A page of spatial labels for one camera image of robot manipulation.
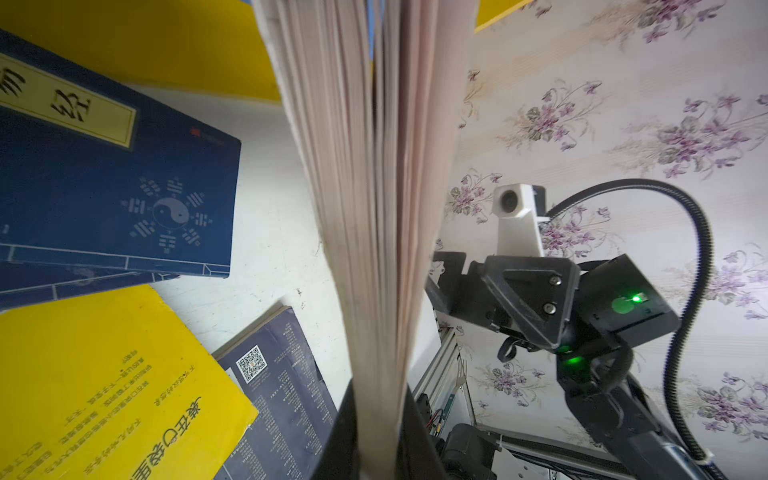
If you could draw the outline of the navy book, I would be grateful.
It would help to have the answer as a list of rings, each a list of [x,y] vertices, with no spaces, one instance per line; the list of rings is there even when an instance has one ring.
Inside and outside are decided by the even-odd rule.
[[[320,132],[300,150],[343,316],[360,479],[397,476],[409,362],[454,159],[451,132],[405,121],[395,132]]]
[[[225,278],[240,141],[1,35],[1,258]]]
[[[1,311],[178,278],[178,274],[1,263]]]

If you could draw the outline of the aluminium mounting rail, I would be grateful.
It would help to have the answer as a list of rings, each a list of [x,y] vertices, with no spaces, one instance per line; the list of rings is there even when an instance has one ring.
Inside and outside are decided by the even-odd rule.
[[[565,408],[554,358],[523,351],[503,364],[497,340],[439,323],[412,369],[425,423],[447,444],[460,424],[480,449],[463,455],[490,479],[628,479],[630,473]]]

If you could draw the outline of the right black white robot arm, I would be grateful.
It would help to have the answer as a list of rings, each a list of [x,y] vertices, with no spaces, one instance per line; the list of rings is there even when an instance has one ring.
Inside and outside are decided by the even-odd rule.
[[[627,256],[578,265],[566,258],[434,255],[426,291],[438,311],[504,338],[490,383],[513,387],[519,351],[545,351],[571,414],[638,479],[716,479],[678,414],[660,418],[631,373],[634,350],[664,335],[680,358],[687,321]]]

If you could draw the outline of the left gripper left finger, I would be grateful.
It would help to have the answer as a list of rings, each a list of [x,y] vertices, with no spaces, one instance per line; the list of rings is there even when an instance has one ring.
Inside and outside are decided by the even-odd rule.
[[[357,413],[354,395],[345,395],[312,480],[358,480]]]

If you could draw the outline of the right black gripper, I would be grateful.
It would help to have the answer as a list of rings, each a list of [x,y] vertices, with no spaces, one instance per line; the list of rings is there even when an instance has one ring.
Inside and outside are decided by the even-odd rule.
[[[444,268],[426,283],[435,310],[533,349],[560,347],[581,277],[571,260],[492,255],[468,262],[464,253],[441,251],[433,260]]]

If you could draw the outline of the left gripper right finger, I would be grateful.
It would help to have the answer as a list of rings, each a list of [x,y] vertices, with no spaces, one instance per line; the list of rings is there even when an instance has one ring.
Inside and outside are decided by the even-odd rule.
[[[417,402],[406,389],[397,450],[398,480],[445,480],[448,476],[422,422]]]

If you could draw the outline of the dark blue text-covered book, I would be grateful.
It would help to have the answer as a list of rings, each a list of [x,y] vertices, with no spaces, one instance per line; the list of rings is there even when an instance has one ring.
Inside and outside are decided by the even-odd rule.
[[[253,322],[214,358],[258,410],[217,479],[309,479],[337,409],[294,310]]]

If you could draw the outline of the yellow paperback book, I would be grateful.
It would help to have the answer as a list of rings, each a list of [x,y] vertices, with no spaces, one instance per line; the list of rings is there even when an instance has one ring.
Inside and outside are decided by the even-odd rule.
[[[5,479],[210,479],[257,415],[149,286],[1,316]]]

